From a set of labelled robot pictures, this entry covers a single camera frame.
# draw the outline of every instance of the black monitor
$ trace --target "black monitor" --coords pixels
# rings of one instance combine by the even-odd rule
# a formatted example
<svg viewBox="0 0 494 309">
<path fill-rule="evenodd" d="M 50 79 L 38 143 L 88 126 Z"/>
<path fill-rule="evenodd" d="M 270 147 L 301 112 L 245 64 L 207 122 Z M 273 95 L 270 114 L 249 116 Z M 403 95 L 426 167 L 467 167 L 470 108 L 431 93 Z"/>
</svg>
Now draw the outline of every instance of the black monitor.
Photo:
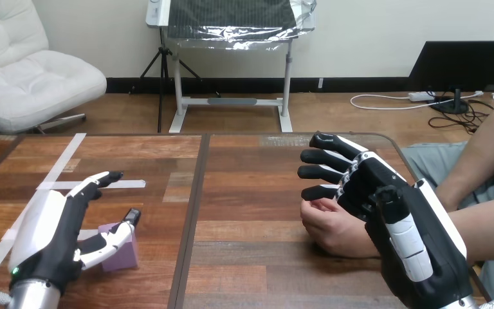
<svg viewBox="0 0 494 309">
<path fill-rule="evenodd" d="M 455 93 L 453 102 L 431 106 L 451 114 L 468 110 L 461 91 L 484 90 L 488 85 L 494 85 L 494 41 L 425 42 L 408 78 L 411 90 Z"/>
</svg>

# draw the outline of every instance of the purple cube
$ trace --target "purple cube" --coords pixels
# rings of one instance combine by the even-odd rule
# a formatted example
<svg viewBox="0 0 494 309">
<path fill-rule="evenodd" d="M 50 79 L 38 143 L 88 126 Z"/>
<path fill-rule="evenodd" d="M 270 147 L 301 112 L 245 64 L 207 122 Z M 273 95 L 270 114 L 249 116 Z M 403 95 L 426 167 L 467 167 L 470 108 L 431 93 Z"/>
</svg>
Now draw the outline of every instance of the purple cube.
<svg viewBox="0 0 494 309">
<path fill-rule="evenodd" d="M 109 223 L 101 225 L 97 229 L 99 233 L 107 232 L 117 224 L 118 223 Z M 118 249 L 117 253 L 101 263 L 103 271 L 112 272 L 123 268 L 137 267 L 139 265 L 139 257 L 137 252 L 137 241 L 135 240 L 134 233 L 131 236 L 130 240 L 124 243 L 124 246 L 122 246 L 122 248 Z"/>
</svg>

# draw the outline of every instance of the wooden table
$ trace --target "wooden table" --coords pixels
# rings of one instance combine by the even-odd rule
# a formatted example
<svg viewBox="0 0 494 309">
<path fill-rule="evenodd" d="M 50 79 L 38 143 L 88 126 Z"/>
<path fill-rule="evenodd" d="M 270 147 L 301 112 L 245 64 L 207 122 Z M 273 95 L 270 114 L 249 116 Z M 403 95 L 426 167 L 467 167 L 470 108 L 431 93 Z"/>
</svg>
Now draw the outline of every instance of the wooden table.
<svg viewBox="0 0 494 309">
<path fill-rule="evenodd" d="M 377 152 L 414 181 L 394 143 L 342 135 Z M 84 272 L 61 308 L 402 308 L 375 259 L 342 259 L 317 249 L 299 220 L 299 154 L 311 134 L 90 136 L 57 181 L 101 171 L 145 180 L 106 189 L 83 229 L 142 210 L 140 266 Z M 0 154 L 0 241 L 71 136 L 20 136 Z M 10 275 L 0 266 L 0 289 Z"/>
</svg>

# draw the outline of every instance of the white leather chair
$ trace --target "white leather chair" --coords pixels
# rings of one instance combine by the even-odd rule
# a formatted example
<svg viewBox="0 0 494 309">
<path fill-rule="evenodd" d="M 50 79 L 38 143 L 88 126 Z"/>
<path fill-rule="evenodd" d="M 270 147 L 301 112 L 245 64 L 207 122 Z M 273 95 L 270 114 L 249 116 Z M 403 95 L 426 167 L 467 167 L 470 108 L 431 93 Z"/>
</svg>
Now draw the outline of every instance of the white leather chair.
<svg viewBox="0 0 494 309">
<path fill-rule="evenodd" d="M 31 0 L 0 0 L 0 132 L 53 127 L 85 115 L 57 115 L 102 96 L 103 74 L 56 51 Z"/>
</svg>

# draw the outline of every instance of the white robotic hand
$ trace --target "white robotic hand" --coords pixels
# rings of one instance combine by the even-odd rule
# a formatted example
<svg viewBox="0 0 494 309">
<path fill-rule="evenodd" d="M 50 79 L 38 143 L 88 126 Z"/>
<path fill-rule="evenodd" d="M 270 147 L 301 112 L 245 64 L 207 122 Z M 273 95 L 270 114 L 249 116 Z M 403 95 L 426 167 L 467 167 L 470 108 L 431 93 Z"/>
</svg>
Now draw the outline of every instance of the white robotic hand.
<svg viewBox="0 0 494 309">
<path fill-rule="evenodd" d="M 336 198 L 365 228 L 380 252 L 382 276 L 409 308 L 469 308 L 464 243 L 430 186 L 409 186 L 376 153 L 340 136 L 316 133 L 298 169 L 323 179 L 302 191 L 305 200 Z"/>
<path fill-rule="evenodd" d="M 35 201 L 12 248 L 10 295 L 0 292 L 1 305 L 7 309 L 56 308 L 69 282 L 82 270 L 112 256 L 130 239 L 141 216 L 136 209 L 130 209 L 109 232 L 77 242 L 88 203 L 101 197 L 99 188 L 122 176 L 121 172 L 99 173 L 66 196 L 49 191 Z"/>
</svg>

